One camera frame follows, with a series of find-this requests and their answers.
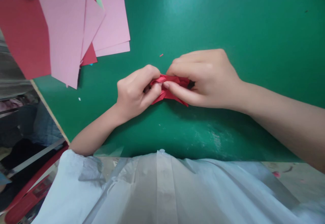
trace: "green tabletop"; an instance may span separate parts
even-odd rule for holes
[[[84,66],[75,90],[35,79],[69,140],[116,102],[116,83],[152,64],[223,48],[241,79],[325,107],[325,0],[125,0],[131,51]],[[97,155],[165,149],[178,158],[299,161],[250,117],[163,100],[117,128]]]

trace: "wooden table edge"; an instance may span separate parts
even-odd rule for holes
[[[58,123],[57,119],[55,118],[54,114],[52,113],[50,107],[47,105],[42,93],[40,92],[40,90],[38,89],[36,83],[34,82],[34,80],[30,80],[30,83],[32,84],[33,88],[35,89],[35,91],[37,92],[38,96],[40,97],[41,101],[43,102],[43,104],[45,105],[48,113],[51,115],[53,121],[55,122],[55,124],[57,125],[58,129],[60,130],[61,134],[63,135],[65,141],[67,141],[68,145],[70,145],[70,142],[66,136],[66,134],[64,133],[62,127],[60,126],[60,124]]]

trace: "stack of paper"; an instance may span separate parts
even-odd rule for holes
[[[80,65],[130,51],[124,0],[0,0],[0,28],[26,79],[73,88]]]
[[[93,40],[96,56],[130,51],[130,33],[124,0],[97,2],[102,3],[106,16]]]

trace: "white sleeve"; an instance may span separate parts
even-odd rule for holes
[[[65,151],[58,173],[32,224],[82,223],[105,187],[102,163],[96,157],[84,157]]]

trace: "red chair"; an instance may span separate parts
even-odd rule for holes
[[[67,142],[64,142],[63,148],[60,149],[38,172],[28,181],[28,183],[22,188],[22,190],[15,196],[13,201],[7,207],[5,212],[7,212],[4,221],[6,224],[17,224],[21,221],[26,214],[45,198],[52,185],[52,181],[47,175],[43,180],[41,180],[36,186],[31,190],[30,188],[39,180],[39,178],[50,168],[58,159],[64,151],[68,149]]]

